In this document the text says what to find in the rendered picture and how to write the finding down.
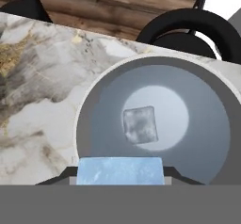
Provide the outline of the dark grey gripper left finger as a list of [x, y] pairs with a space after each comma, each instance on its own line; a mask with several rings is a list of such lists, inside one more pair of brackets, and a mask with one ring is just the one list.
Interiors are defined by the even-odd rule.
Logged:
[[77, 167], [67, 167], [63, 172], [54, 178], [43, 181], [39, 185], [50, 185], [50, 184], [70, 184], [71, 177], [77, 176]]

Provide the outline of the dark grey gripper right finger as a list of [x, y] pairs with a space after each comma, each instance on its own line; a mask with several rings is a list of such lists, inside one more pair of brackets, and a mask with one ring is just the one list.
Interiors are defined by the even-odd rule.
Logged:
[[202, 183], [192, 180], [188, 177], [183, 176], [175, 167], [163, 167], [164, 175], [168, 177], [172, 177], [176, 180], [179, 180], [186, 184], [197, 184], [202, 185]]

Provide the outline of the pale blue ice cube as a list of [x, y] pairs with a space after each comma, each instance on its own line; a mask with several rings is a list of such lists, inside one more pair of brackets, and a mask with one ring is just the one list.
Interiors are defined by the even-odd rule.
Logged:
[[160, 157], [86, 157], [77, 169], [78, 185], [162, 185]]

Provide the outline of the grey water glass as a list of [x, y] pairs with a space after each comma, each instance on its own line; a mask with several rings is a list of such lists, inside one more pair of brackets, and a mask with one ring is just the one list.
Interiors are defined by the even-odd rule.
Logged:
[[[144, 55], [104, 71], [86, 91], [75, 127], [81, 157], [160, 157], [202, 184], [241, 184], [241, 91], [221, 63]], [[153, 106], [158, 140], [132, 144], [126, 109]]]

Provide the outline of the grey ice cube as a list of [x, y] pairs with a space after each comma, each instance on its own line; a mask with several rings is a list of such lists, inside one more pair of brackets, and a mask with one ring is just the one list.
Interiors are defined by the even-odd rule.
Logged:
[[124, 110], [122, 122], [126, 139], [132, 144], [146, 144], [158, 140], [153, 106]]

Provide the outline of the black bar stool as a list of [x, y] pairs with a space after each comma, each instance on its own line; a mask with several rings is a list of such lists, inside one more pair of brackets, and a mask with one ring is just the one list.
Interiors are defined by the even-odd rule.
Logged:
[[151, 20], [140, 31], [137, 42], [216, 59], [214, 50], [196, 33], [208, 37], [221, 59], [241, 65], [241, 36], [225, 19], [204, 10], [205, 0], [192, 8], [178, 8]]
[[40, 0], [14, 0], [0, 7], [0, 12], [51, 23]]

